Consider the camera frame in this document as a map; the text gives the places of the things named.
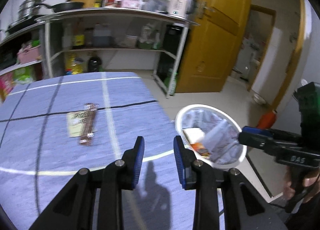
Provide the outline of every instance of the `kitchen shelf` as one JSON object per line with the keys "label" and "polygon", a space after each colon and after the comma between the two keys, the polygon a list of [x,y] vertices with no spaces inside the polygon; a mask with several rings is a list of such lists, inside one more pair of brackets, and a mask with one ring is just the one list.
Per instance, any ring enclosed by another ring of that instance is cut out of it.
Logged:
{"label": "kitchen shelf", "polygon": [[25,34],[25,33],[28,33],[28,32],[30,32],[30,31],[32,31],[32,30],[37,29],[38,26],[40,26],[40,25],[42,25],[42,24],[43,24],[43,23],[39,23],[39,22],[38,22],[38,23],[32,24],[32,25],[30,25],[30,26],[28,26],[28,27],[26,27],[26,28],[23,28],[23,29],[21,29],[21,30],[19,30],[19,31],[17,31],[17,32],[11,34],[11,35],[9,35],[9,36],[6,36],[6,37],[0,42],[0,47],[2,47],[2,46],[3,46],[4,44],[6,44],[7,42],[13,40],[14,38],[17,38],[17,37],[20,36],[20,35],[23,35],[23,34]]}
{"label": "kitchen shelf", "polygon": [[54,20],[62,20],[62,19],[74,18],[74,17],[106,16],[106,15],[143,17],[143,18],[148,18],[153,20],[165,21],[169,23],[198,25],[197,23],[186,20],[185,18],[163,14],[163,13],[149,12],[149,11],[136,10],[136,9],[127,9],[127,8],[106,8],[106,7],[82,8],[82,9],[53,13],[53,14],[48,14],[48,15],[39,17],[36,19],[36,21],[37,22],[54,21]]}
{"label": "kitchen shelf", "polygon": [[5,68],[3,70],[0,71],[0,76],[8,73],[8,72],[11,72],[11,71],[14,71],[18,68],[24,68],[24,67],[27,67],[27,66],[30,66],[30,65],[34,65],[34,64],[37,64],[37,63],[40,63],[42,62],[42,60],[35,60],[35,61],[31,61],[31,62],[28,62],[28,63],[25,63],[25,64],[15,64],[13,66],[10,66],[8,68]]}
{"label": "kitchen shelf", "polygon": [[[104,51],[104,50],[132,50],[132,51],[152,51],[152,52],[164,52],[165,54],[169,55],[171,58],[174,60],[176,59],[176,56],[173,55],[171,52],[167,52],[164,49],[159,49],[159,50],[145,50],[145,49],[139,49],[139,48],[83,48],[83,49],[76,49],[76,50],[67,50],[64,52],[83,52],[83,51]],[[61,52],[58,52],[54,56],[51,57],[51,60],[53,60],[56,55],[59,55]]]}

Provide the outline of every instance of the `human hand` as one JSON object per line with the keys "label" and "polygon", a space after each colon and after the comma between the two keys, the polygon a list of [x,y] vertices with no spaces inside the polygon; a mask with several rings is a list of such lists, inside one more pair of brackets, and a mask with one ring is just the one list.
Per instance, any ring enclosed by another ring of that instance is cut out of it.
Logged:
{"label": "human hand", "polygon": [[[316,194],[320,192],[320,178],[318,178],[318,175],[320,173],[320,169],[313,170],[309,172],[303,179],[302,185],[304,187],[311,186],[313,183],[316,182],[318,179],[317,183],[313,187],[313,189],[310,191],[308,195],[305,196],[303,199],[303,203],[307,203],[310,201],[311,198],[313,198]],[[286,199],[291,199],[294,196],[295,190],[291,188],[291,172],[290,172],[290,167],[287,166],[287,172],[284,176],[284,190],[283,190],[283,195],[286,197]]]}

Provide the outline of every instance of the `pink storage box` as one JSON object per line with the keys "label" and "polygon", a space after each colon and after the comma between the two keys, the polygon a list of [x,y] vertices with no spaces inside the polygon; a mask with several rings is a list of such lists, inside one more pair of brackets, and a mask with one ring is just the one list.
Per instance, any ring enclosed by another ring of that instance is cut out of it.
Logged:
{"label": "pink storage box", "polygon": [[18,52],[18,60],[21,64],[25,64],[31,61],[39,59],[40,56],[40,45],[33,48],[26,48],[21,52]]}

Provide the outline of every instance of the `metal screw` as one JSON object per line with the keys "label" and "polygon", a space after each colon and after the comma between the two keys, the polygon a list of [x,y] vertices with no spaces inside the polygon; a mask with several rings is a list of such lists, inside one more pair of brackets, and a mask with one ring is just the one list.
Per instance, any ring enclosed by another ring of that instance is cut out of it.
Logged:
{"label": "metal screw", "polygon": [[123,160],[116,160],[116,161],[115,161],[115,165],[116,165],[117,167],[122,167],[122,166],[124,165],[124,161],[123,161]]}
{"label": "metal screw", "polygon": [[79,170],[79,174],[80,175],[86,175],[88,173],[88,171],[89,170],[87,168],[82,168],[82,169]]}
{"label": "metal screw", "polygon": [[195,160],[195,161],[193,162],[193,164],[194,164],[195,166],[201,167],[201,166],[203,165],[203,161]]}
{"label": "metal screw", "polygon": [[230,173],[236,176],[236,175],[238,175],[240,173],[240,171],[238,169],[236,169],[236,168],[232,168],[230,170]]}

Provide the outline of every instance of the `electric kettle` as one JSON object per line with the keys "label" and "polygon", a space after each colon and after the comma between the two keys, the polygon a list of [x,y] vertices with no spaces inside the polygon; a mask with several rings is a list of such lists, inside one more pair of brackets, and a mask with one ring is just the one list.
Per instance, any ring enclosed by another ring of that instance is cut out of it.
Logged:
{"label": "electric kettle", "polygon": [[168,14],[185,18],[195,10],[196,0],[192,0],[191,10],[188,11],[188,0],[169,0]]}

